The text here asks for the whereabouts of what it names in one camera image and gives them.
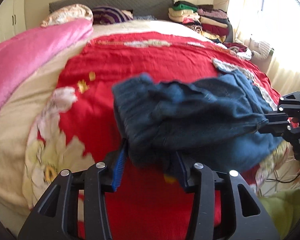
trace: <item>black cable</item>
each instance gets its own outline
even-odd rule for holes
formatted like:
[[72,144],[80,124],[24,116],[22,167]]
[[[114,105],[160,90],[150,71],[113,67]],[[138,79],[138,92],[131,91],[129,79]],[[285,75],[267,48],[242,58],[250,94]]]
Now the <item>black cable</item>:
[[280,182],[280,183],[291,183],[291,182],[294,182],[299,176],[300,176],[300,172],[297,174],[297,176],[294,179],[288,180],[288,181],[281,181],[279,179],[267,179],[267,180],[273,180],[273,181],[277,181],[277,182]]

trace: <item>blue denim fabric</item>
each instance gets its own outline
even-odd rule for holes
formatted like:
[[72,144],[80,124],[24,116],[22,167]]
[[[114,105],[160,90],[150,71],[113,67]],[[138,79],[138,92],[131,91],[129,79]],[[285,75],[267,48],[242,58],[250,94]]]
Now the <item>blue denim fabric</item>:
[[137,166],[182,151],[217,171],[245,171],[282,140],[255,132],[271,110],[260,90],[239,70],[191,84],[154,84],[148,75],[113,87],[119,130]]

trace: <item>floral pillow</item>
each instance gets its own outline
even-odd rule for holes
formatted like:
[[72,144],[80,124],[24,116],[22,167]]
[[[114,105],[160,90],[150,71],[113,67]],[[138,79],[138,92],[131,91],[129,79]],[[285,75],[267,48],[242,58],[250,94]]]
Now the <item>floral pillow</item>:
[[88,6],[83,4],[73,4],[54,11],[42,21],[41,26],[47,27],[51,25],[63,24],[80,18],[87,19],[92,22],[92,11]]

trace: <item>red folded cloth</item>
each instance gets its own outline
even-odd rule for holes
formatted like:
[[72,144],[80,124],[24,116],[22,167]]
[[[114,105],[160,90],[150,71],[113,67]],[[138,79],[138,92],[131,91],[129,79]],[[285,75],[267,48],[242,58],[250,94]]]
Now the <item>red folded cloth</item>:
[[223,45],[225,45],[228,49],[231,47],[238,47],[239,48],[238,52],[246,52],[248,48],[240,43],[235,43],[235,42],[224,42]]
[[219,26],[210,25],[210,24],[202,24],[202,30],[219,36],[224,36],[229,34],[228,28],[221,28]]

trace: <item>pink blanket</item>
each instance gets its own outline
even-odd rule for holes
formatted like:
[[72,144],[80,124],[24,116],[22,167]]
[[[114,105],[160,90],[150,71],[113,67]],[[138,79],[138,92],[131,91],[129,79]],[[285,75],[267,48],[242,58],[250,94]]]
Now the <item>pink blanket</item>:
[[73,43],[88,37],[92,23],[85,19],[34,28],[0,43],[0,108],[34,71]]

